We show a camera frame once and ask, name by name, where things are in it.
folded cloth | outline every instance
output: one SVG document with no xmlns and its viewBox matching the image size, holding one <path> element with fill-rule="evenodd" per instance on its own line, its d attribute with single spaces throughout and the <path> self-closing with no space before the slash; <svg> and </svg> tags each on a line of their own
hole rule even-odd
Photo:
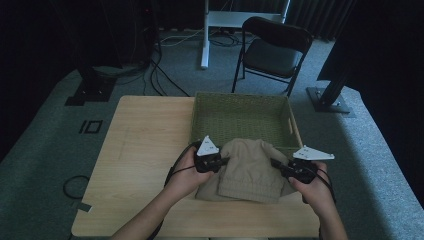
<svg viewBox="0 0 424 240">
<path fill-rule="evenodd" d="M 233 139 L 224 145 L 221 156 L 230 157 L 228 165 L 199 187 L 196 198 L 276 203 L 295 191 L 280 170 L 271 166 L 271 158 L 287 165 L 287 157 L 261 139 Z"/>
</svg>

wooden table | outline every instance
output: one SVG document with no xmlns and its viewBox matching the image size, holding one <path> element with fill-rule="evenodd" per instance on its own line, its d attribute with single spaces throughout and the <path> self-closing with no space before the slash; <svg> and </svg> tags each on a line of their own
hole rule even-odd
<svg viewBox="0 0 424 240">
<path fill-rule="evenodd" d="M 188 145 L 194 98 L 121 98 L 78 210 L 72 233 L 111 236 L 163 188 Z M 319 221 L 299 193 L 278 204 L 209 202 L 194 193 L 178 202 L 158 236 L 316 237 Z"/>
</svg>

open box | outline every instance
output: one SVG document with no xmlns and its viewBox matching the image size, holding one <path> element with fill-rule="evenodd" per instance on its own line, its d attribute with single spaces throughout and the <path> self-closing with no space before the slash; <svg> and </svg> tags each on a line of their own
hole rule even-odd
<svg viewBox="0 0 424 240">
<path fill-rule="evenodd" d="M 206 135 L 217 146 L 234 138 L 262 139 L 289 158 L 303 146 L 286 96 L 198 92 L 190 142 Z"/>
</svg>

chair seat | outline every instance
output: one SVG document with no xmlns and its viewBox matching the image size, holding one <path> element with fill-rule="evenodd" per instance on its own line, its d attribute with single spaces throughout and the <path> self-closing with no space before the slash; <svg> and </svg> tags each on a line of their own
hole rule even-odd
<svg viewBox="0 0 424 240">
<path fill-rule="evenodd" d="M 261 39 L 255 39 L 243 57 L 243 64 L 256 71 L 289 78 L 293 76 L 301 56 L 296 50 L 278 48 Z"/>
</svg>

person's left hand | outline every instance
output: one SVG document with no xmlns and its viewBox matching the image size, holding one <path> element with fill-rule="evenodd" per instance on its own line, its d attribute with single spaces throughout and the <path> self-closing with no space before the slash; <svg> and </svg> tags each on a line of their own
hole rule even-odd
<svg viewBox="0 0 424 240">
<path fill-rule="evenodd" d="M 191 147 L 182 157 L 175 167 L 174 174 L 165 186 L 165 189 L 171 191 L 173 195 L 175 194 L 178 200 L 192 193 L 200 184 L 206 182 L 214 174 L 212 171 L 206 173 L 197 172 L 196 167 L 194 167 L 195 150 L 195 147 Z"/>
</svg>

